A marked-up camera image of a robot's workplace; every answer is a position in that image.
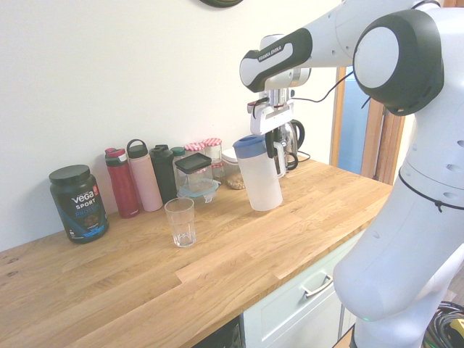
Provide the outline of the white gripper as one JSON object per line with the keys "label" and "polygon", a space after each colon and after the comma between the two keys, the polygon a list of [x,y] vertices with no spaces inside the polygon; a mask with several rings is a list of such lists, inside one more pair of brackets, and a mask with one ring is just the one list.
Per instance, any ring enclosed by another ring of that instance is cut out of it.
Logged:
{"label": "white gripper", "polygon": [[270,159],[276,155],[274,141],[282,141],[281,126],[294,118],[294,103],[288,101],[280,108],[269,103],[255,106],[249,103],[250,132],[254,135],[265,135],[265,147]]}

